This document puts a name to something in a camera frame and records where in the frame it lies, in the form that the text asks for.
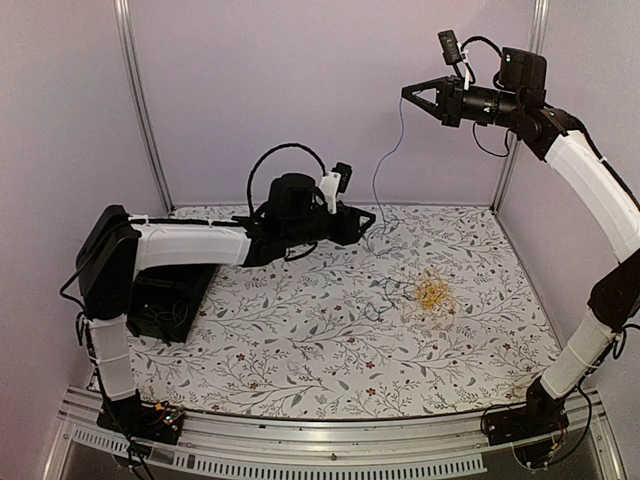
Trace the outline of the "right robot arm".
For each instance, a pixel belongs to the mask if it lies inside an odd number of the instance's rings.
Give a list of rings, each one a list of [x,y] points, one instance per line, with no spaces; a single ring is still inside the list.
[[[638,68],[599,44],[505,47],[489,84],[450,74],[401,95],[443,126],[479,122],[521,146],[505,223],[562,341],[517,415],[537,436],[639,320]]]

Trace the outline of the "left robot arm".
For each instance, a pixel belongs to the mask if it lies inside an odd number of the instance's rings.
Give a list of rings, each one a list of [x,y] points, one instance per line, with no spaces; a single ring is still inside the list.
[[[137,388],[126,338],[136,285],[182,287],[196,282],[201,270],[291,262],[291,249],[303,246],[312,252],[322,241],[358,243],[376,216],[339,200],[351,166],[337,163],[321,173],[319,180],[300,173],[281,175],[260,206],[254,205],[248,182],[247,214],[228,221],[153,218],[129,214],[121,205],[103,210],[59,294],[81,309],[90,358],[103,394],[113,401],[109,415],[126,433],[141,433],[149,423],[146,408],[132,399]]]

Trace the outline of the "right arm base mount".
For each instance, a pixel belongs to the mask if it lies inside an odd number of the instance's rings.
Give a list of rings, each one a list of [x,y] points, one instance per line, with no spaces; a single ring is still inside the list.
[[[493,405],[482,414],[480,430],[490,446],[510,444],[515,459],[524,467],[547,466],[564,445],[569,419],[563,410],[550,417],[529,417],[526,408]]]

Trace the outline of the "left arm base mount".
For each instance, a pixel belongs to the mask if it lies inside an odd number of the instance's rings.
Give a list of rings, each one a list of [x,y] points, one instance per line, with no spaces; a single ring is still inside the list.
[[[176,445],[181,436],[185,411],[167,401],[147,404],[139,392],[124,400],[104,399],[97,425],[133,439]]]

